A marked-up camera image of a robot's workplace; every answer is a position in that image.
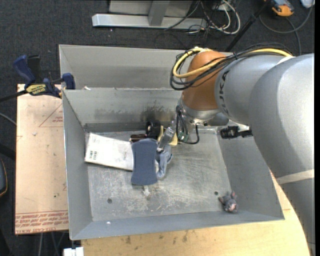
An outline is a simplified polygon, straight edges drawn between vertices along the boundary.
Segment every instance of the cardboard sheet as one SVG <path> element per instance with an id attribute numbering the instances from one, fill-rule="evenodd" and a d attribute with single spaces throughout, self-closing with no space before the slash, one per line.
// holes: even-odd
<path id="1" fill-rule="evenodd" d="M 65 166 L 62 100 L 45 95 L 19 96 L 16 235 L 68 230 Z"/>

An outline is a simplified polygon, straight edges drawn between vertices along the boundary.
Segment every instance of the blue clamp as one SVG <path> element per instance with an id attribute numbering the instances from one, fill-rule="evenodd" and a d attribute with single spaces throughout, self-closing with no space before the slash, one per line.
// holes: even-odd
<path id="1" fill-rule="evenodd" d="M 61 98 L 61 90 L 55 87 L 54 83 L 48 78 L 44 78 L 42 83 L 35 83 L 36 78 L 32 73 L 32 70 L 28 67 L 27 56 L 22 55 L 13 62 L 13 68 L 22 76 L 26 83 L 24 90 L 33 96 L 49 95 L 57 98 Z M 64 89 L 76 89 L 76 83 L 74 77 L 70 73 L 65 73 L 62 78 L 55 80 L 54 82 L 65 82 Z"/>

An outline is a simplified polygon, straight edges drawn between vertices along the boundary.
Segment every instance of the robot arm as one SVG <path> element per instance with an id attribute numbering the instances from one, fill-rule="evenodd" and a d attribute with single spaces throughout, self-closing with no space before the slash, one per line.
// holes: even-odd
<path id="1" fill-rule="evenodd" d="M 267 45 L 232 55 L 194 48 L 178 58 L 170 81 L 182 94 L 168 132 L 188 142 L 198 125 L 248 127 L 315 253 L 314 54 L 294 57 Z"/>

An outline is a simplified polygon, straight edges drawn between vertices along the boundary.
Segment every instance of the bin floor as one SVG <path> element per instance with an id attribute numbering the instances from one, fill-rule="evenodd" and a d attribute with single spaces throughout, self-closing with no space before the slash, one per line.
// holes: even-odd
<path id="1" fill-rule="evenodd" d="M 139 133 L 98 134 L 128 141 Z M 195 145 L 172 147 L 166 175 L 153 185 L 132 185 L 131 171 L 89 164 L 93 221 L 222 211 L 218 197 L 231 187 L 218 137 L 214 129 L 199 129 L 199 136 Z"/>

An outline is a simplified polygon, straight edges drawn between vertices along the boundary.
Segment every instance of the blue cloth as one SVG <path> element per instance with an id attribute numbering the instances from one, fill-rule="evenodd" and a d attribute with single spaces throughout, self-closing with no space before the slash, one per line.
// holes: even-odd
<path id="1" fill-rule="evenodd" d="M 155 162 L 157 147 L 158 142 L 153 138 L 141 139 L 131 145 L 133 154 L 132 184 L 146 186 L 158 181 Z"/>
<path id="2" fill-rule="evenodd" d="M 158 179 L 162 179 L 166 175 L 167 164 L 170 163 L 173 155 L 169 145 L 164 146 L 163 151 L 156 152 L 155 160 L 159 164 L 159 171 L 156 173 Z"/>

